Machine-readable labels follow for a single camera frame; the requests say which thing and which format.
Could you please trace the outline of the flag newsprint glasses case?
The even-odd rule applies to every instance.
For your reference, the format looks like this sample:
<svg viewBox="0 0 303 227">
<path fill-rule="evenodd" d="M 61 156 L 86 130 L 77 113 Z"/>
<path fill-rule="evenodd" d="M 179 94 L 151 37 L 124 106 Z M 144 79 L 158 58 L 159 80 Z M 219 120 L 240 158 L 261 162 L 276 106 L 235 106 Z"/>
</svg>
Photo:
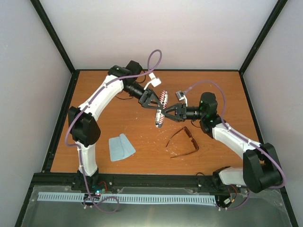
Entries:
<svg viewBox="0 0 303 227">
<path fill-rule="evenodd" d="M 164 123 L 165 115 L 162 113 L 162 110 L 167 107 L 168 102 L 168 92 L 163 90 L 159 97 L 160 104 L 162 105 L 161 109 L 156 110 L 155 114 L 155 126 L 161 128 Z"/>
</svg>

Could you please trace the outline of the light blue cleaning cloth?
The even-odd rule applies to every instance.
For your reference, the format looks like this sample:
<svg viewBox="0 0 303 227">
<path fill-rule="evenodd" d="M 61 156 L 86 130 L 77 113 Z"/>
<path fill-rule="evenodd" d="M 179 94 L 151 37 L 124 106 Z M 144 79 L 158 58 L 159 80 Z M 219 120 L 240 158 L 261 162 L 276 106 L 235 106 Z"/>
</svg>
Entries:
<svg viewBox="0 0 303 227">
<path fill-rule="evenodd" d="M 132 156 L 136 150 L 126 137 L 121 133 L 118 137 L 109 139 L 110 160 L 112 162 L 120 161 Z"/>
</svg>

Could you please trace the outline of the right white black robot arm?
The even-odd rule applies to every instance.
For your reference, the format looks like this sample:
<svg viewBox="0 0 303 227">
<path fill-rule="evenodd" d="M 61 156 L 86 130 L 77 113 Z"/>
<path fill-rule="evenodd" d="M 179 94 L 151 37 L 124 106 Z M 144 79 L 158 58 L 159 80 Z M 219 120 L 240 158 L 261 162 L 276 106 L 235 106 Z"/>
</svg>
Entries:
<svg viewBox="0 0 303 227">
<path fill-rule="evenodd" d="M 217 185 L 240 185 L 258 193 L 284 185 L 285 177 L 278 164 L 275 148 L 270 143 L 253 141 L 232 128 L 218 113 L 215 94 L 204 92 L 198 106 L 175 104 L 161 110 L 166 118 L 176 122 L 198 120 L 201 130 L 210 138 L 226 145 L 242 159 L 242 167 L 223 167 L 213 173 Z"/>
</svg>

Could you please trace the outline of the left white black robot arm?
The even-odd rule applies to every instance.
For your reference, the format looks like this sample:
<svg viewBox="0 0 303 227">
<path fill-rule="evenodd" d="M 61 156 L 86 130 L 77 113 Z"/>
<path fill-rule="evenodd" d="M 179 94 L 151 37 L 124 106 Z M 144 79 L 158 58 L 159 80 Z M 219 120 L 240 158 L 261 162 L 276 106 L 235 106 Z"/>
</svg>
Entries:
<svg viewBox="0 0 303 227">
<path fill-rule="evenodd" d="M 98 186 L 98 178 L 94 176 L 98 170 L 95 147 L 101 130 L 97 121 L 111 100 L 119 92 L 125 91 L 137 98 L 144 108 L 163 109 L 156 93 L 136 82 L 137 78 L 143 75 L 142 70 L 142 66 L 135 61 L 130 61 L 126 67 L 113 66 L 90 98 L 79 107 L 72 106 L 68 110 L 67 134 L 72 135 L 74 146 L 77 147 L 79 172 L 84 176 L 81 183 L 87 190 L 94 190 Z"/>
</svg>

